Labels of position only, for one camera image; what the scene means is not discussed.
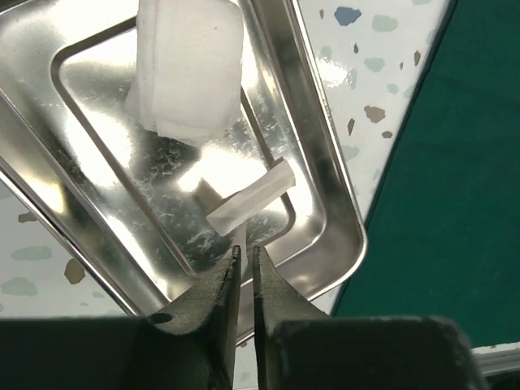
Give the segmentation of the stainless steel tray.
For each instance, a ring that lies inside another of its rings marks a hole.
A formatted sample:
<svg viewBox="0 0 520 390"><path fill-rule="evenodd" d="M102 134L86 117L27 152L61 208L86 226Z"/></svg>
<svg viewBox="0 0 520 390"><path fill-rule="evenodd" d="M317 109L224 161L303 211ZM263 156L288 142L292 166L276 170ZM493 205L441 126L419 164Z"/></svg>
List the stainless steel tray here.
<svg viewBox="0 0 520 390"><path fill-rule="evenodd" d="M296 184L248 224L314 299L349 278L367 238L297 1L241 1L238 122L192 147L146 131L125 100L135 1L1 4L1 177L130 314L152 314L228 250L210 203L280 159Z"/></svg>

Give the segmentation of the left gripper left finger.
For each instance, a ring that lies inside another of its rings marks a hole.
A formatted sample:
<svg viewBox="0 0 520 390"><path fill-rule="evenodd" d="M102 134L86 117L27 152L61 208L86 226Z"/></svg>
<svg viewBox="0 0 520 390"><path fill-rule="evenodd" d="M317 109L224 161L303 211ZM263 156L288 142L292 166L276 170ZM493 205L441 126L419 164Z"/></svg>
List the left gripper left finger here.
<svg viewBox="0 0 520 390"><path fill-rule="evenodd" d="M234 246L146 316L1 321L3 389L230 389L240 296Z"/></svg>

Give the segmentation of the white paper strip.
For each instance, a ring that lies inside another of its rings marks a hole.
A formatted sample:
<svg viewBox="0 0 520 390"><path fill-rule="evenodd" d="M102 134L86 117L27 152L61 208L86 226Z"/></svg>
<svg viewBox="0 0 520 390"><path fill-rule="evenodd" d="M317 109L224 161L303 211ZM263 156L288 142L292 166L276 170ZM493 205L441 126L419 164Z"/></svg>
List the white paper strip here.
<svg viewBox="0 0 520 390"><path fill-rule="evenodd" d="M241 224L235 231L234 245L239 247L240 252L240 275L238 276L237 290L241 288L241 282L248 266L247 260L247 228L246 223Z"/></svg>
<svg viewBox="0 0 520 390"><path fill-rule="evenodd" d="M226 236L295 185L293 169L286 160L281 159L251 185L210 212L206 220L220 236Z"/></svg>

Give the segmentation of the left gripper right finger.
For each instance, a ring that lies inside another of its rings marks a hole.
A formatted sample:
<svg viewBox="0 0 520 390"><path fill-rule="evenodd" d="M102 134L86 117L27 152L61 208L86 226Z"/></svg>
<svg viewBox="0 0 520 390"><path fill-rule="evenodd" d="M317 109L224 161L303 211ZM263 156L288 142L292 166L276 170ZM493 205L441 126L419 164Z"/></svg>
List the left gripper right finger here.
<svg viewBox="0 0 520 390"><path fill-rule="evenodd" d="M333 318L251 253L261 389L485 389L469 341L440 317Z"/></svg>

